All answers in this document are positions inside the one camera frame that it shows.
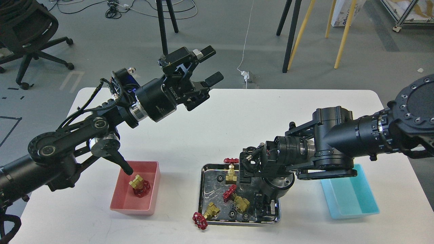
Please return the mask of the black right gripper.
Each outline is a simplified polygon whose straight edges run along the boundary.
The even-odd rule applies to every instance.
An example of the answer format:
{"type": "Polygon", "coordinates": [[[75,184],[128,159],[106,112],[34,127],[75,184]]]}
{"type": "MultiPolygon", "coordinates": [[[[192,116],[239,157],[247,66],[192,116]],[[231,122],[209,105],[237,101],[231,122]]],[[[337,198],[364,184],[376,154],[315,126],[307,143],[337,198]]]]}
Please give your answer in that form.
{"type": "Polygon", "coordinates": [[[279,216],[278,199],[284,196],[295,182],[294,173],[285,177],[265,178],[252,177],[254,185],[259,190],[254,194],[254,215],[257,220],[261,220],[264,215],[264,204],[270,204],[270,216],[279,216]]]}

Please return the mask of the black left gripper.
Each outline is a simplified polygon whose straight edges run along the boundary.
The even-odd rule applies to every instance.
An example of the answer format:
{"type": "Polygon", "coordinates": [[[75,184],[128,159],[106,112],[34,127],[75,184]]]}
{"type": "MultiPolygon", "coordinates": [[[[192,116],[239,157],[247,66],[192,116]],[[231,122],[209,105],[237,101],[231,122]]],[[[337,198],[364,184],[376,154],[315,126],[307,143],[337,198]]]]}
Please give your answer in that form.
{"type": "Polygon", "coordinates": [[[158,59],[164,75],[153,79],[135,91],[135,119],[141,121],[150,117],[158,122],[176,110],[177,105],[185,104],[193,110],[209,99],[210,89],[224,79],[221,72],[209,76],[202,82],[191,82],[189,69],[193,71],[198,63],[216,54],[212,46],[202,50],[189,51],[181,47],[158,59]],[[182,73],[175,73],[181,68],[182,73]]]}

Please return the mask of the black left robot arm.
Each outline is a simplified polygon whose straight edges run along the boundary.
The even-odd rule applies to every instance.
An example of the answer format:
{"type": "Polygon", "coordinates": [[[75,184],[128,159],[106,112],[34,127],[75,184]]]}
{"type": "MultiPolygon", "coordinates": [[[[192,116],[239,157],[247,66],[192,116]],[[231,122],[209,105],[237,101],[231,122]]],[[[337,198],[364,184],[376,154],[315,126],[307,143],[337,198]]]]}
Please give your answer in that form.
{"type": "Polygon", "coordinates": [[[132,167],[118,151],[117,125],[131,128],[147,117],[155,122],[184,104],[191,111],[207,99],[213,85],[223,80],[216,72],[204,81],[193,82],[197,65],[216,54],[212,46],[189,51],[181,47],[158,60],[163,75],[139,85],[133,68],[112,72],[102,78],[90,99],[69,116],[56,131],[36,136],[28,144],[28,154],[1,166],[1,243],[7,244],[17,234],[21,220],[6,214],[15,201],[28,201],[28,194],[47,185],[51,191],[74,187],[80,174],[104,158],[131,175],[132,167]]]}

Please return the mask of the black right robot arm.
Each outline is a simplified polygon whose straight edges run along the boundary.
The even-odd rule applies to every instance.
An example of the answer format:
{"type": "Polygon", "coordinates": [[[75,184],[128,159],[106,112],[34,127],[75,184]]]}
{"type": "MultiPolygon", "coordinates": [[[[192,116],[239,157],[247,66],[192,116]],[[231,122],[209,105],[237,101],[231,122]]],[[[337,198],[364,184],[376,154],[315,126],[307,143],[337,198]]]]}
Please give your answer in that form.
{"type": "Polygon", "coordinates": [[[387,107],[353,119],[341,106],[318,108],[311,121],[289,123],[284,136],[240,153],[240,183],[259,178],[254,201],[258,216],[267,216],[265,204],[284,196],[299,180],[357,176],[354,158],[403,153],[411,159],[433,157],[433,75],[403,88],[387,107]]]}

